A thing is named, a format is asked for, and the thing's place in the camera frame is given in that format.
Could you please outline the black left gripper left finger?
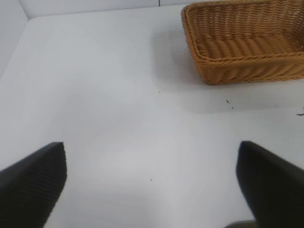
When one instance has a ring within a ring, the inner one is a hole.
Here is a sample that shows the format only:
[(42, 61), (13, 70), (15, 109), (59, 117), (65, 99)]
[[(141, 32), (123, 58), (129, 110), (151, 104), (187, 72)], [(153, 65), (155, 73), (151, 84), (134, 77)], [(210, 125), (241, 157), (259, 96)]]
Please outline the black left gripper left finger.
[(0, 226), (42, 228), (67, 180), (63, 142), (52, 142), (0, 172)]

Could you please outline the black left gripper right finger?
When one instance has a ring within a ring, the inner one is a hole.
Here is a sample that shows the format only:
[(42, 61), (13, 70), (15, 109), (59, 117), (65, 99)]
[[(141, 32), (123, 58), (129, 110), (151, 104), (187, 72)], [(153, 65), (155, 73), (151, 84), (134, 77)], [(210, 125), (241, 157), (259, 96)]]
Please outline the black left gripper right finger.
[(242, 141), (236, 176), (259, 228), (304, 226), (304, 171), (251, 141)]

